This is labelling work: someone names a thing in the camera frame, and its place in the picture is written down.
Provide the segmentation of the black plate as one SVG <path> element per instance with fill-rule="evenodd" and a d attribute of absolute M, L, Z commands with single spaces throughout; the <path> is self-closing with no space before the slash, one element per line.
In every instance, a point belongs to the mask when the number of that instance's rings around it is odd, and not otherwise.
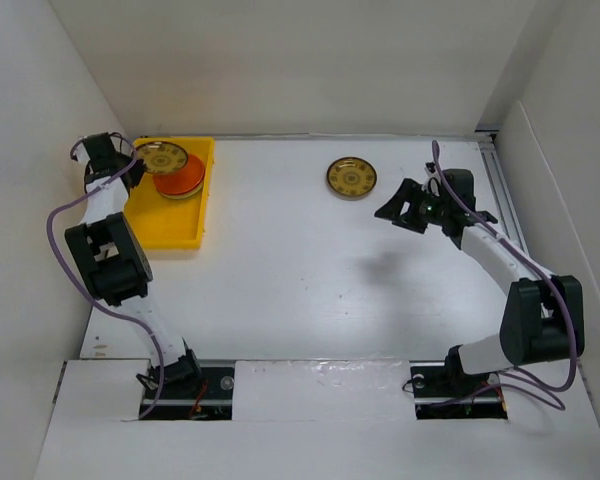
<path fill-rule="evenodd" d="M 187 191 L 187 192 L 184 192 L 184 193 L 180 193 L 180 194 L 171 194 L 171 193 L 164 193 L 164 192 L 159 192 L 159 193 L 160 193 L 160 195 L 161 194 L 166 194 L 166 195 L 186 195 L 186 194 L 192 194 L 192 193 L 197 193 L 198 194 L 199 191 L 200 191 L 200 189 L 190 190 L 190 191 Z"/>

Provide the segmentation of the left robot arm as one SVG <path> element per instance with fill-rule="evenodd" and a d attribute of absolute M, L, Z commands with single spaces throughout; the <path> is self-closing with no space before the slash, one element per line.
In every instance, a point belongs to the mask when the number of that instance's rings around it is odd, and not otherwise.
<path fill-rule="evenodd" d="M 204 385 L 203 372 L 185 339 L 162 318 L 150 292 L 153 273 L 123 210 L 144 174 L 132 152 L 114 146 L 117 132 L 86 136 L 71 158 L 85 166 L 86 210 L 64 238 L 82 284 L 113 318 L 124 320 L 144 344 L 148 372 L 138 376 L 147 389 L 192 396 Z"/>

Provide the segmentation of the orange plate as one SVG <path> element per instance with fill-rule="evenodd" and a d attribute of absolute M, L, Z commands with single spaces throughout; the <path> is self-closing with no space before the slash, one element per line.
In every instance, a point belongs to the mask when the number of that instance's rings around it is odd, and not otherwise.
<path fill-rule="evenodd" d="M 180 171 L 169 175 L 154 175 L 157 192 L 180 194 L 200 189 L 206 174 L 204 162 L 195 155 L 188 156 L 188 163 Z"/>

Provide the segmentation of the cream floral plate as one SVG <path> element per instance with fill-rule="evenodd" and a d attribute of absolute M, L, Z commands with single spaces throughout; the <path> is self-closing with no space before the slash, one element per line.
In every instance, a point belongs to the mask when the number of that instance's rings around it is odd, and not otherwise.
<path fill-rule="evenodd" d="M 194 197 L 196 197 L 197 193 L 192 193 L 192 194 L 186 194 L 186 195 L 166 195 L 166 194 L 161 194 L 161 196 L 163 198 L 166 198 L 167 200 L 173 200 L 173 201 L 186 201 L 189 199 L 192 199 Z"/>

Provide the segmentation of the yellow patterned plate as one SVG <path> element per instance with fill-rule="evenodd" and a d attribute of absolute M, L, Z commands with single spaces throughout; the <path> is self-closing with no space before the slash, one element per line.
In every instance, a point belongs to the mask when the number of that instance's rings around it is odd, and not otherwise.
<path fill-rule="evenodd" d="M 367 160 L 347 156 L 332 162 L 325 174 L 329 190 L 345 200 L 359 200 L 375 188 L 378 180 L 376 169 Z"/>
<path fill-rule="evenodd" d="M 169 175 L 183 169 L 188 163 L 186 150 L 174 143 L 153 141 L 136 148 L 145 171 L 152 175 Z"/>

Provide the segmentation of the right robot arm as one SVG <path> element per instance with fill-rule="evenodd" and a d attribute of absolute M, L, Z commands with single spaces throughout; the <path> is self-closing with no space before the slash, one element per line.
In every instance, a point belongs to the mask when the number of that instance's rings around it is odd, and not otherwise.
<path fill-rule="evenodd" d="M 561 393 L 574 383 L 584 351 L 581 283 L 533 261 L 497 231 L 496 218 L 475 208 L 474 177 L 464 169 L 430 171 L 423 184 L 406 178 L 375 217 L 422 234 L 439 227 L 474 259 L 506 296 L 498 333 L 449 349 L 428 384 L 453 401 L 480 395 L 492 375 Z"/>

